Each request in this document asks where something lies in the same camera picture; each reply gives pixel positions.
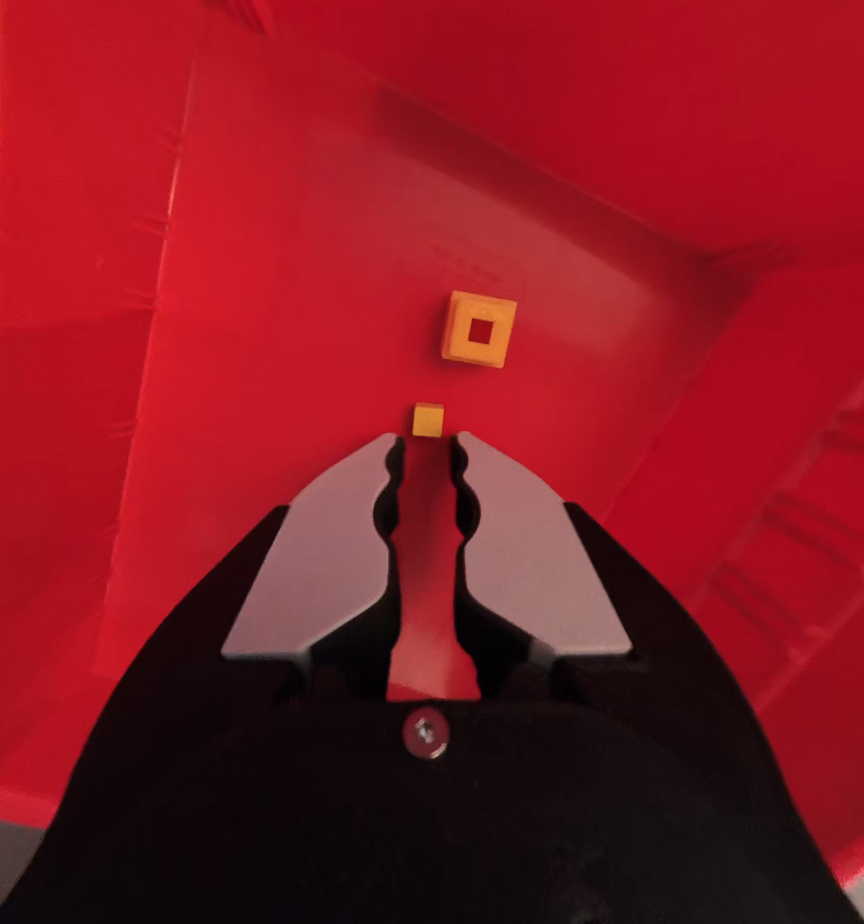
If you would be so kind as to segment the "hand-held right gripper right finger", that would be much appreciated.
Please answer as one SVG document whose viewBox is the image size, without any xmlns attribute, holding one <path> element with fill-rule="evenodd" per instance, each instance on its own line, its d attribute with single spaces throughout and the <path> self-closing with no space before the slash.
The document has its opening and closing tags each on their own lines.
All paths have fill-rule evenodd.
<svg viewBox="0 0 864 924">
<path fill-rule="evenodd" d="M 463 545 L 471 601 L 520 630 L 537 659 L 629 654 L 633 643 L 561 496 L 472 433 L 458 433 L 455 448 L 472 502 Z"/>
</svg>

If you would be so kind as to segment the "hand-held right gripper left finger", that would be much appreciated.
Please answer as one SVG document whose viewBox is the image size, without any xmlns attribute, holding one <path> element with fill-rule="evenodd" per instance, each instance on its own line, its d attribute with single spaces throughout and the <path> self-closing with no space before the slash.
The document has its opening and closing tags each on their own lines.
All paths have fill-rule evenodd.
<svg viewBox="0 0 864 924">
<path fill-rule="evenodd" d="M 381 602 L 396 566 L 377 507 L 403 440 L 383 433 L 316 476 L 288 506 L 223 642 L 223 657 L 301 662 Z"/>
</svg>

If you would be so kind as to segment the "orange cube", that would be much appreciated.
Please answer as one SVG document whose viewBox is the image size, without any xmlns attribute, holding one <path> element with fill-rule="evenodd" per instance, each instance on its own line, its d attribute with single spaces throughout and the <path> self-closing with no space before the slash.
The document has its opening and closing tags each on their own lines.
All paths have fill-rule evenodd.
<svg viewBox="0 0 864 924">
<path fill-rule="evenodd" d="M 512 299 L 452 291 L 442 338 L 442 358 L 503 369 L 517 309 L 518 303 Z"/>
</svg>

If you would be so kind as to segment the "red plastic bin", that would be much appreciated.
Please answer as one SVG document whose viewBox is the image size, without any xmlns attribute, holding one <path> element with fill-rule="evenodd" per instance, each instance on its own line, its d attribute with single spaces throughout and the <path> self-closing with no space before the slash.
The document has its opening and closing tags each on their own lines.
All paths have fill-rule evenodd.
<svg viewBox="0 0 864 924">
<path fill-rule="evenodd" d="M 454 290 L 517 301 L 445 360 Z M 0 2 L 0 821 L 270 508 L 407 440 L 392 698 L 469 698 L 445 438 L 695 616 L 864 870 L 864 2 Z"/>
</svg>

